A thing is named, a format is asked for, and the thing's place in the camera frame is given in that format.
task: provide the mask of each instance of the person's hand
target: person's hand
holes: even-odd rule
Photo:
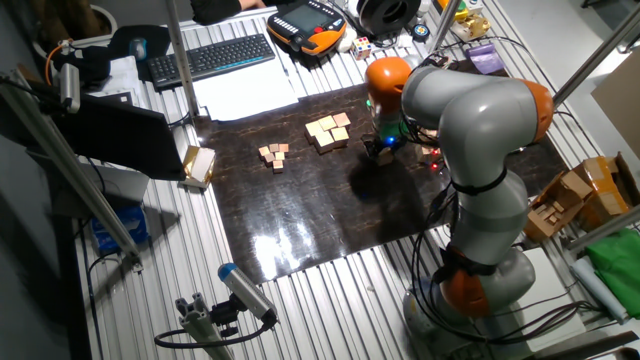
[[[240,0],[240,6],[242,7],[242,11],[253,8],[264,8],[267,7],[262,0]]]

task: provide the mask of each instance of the metal pole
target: metal pole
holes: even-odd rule
[[[15,71],[12,72],[11,79],[22,86],[29,87],[24,78]],[[139,264],[138,255],[140,252],[131,235],[122,225],[102,193],[84,174],[69,143],[64,139],[53,120],[49,116],[41,114],[33,97],[23,90],[10,85],[0,85],[0,95],[4,97],[38,144],[42,146],[67,181],[89,206],[91,212],[104,225],[120,249],[131,258],[132,262]]]
[[[625,226],[633,224],[637,221],[640,221],[640,205],[634,207],[625,214],[614,218],[613,220],[600,226],[599,228],[591,231],[587,235],[574,240],[571,244],[569,244],[569,246],[567,246],[567,250],[573,253],[578,253],[585,247],[595,243],[605,236],[609,236],[614,232],[624,228]]]
[[[582,64],[578,71],[571,76],[571,78],[562,85],[562,88],[553,96],[553,105],[558,108],[571,93],[578,87],[584,79],[589,76],[598,65],[611,54],[611,51],[620,43],[620,41],[633,30],[636,24],[640,21],[640,5],[636,8],[620,23],[611,36],[593,52],[593,54]]]
[[[456,16],[456,12],[458,11],[458,7],[462,0],[449,0],[447,3],[447,7],[442,10],[442,16],[440,16],[440,25],[438,25],[438,30],[436,30],[436,35],[434,36],[433,42],[429,46],[429,51],[427,54],[432,54],[436,51],[442,42],[444,41],[445,36],[447,36],[447,32],[453,25],[453,18]]]
[[[191,71],[189,70],[189,60],[187,59],[187,51],[184,49],[182,42],[182,33],[180,32],[180,21],[178,20],[178,8],[174,0],[166,0],[167,12],[169,13],[169,35],[171,36],[171,44],[182,80],[182,87],[187,97],[187,105],[189,106],[189,115],[192,119],[199,116],[198,102],[196,101],[196,92],[193,90],[193,80],[191,79]]]

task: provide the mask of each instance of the white paper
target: white paper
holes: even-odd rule
[[[127,56],[111,60],[111,72],[109,76],[109,80],[107,80],[99,92],[89,93],[89,95],[101,97],[133,91],[135,95],[132,96],[133,106],[148,109],[142,96],[135,57]]]
[[[199,80],[193,87],[212,120],[237,120],[298,102],[278,59]]]

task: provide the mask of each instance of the orange controller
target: orange controller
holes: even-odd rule
[[[267,20],[267,29],[273,36],[293,50],[309,55],[327,53],[346,28],[341,14],[313,0],[271,15]]]

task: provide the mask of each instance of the tape roll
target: tape roll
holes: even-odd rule
[[[420,0],[359,0],[360,24],[372,35],[402,29],[415,16]]]

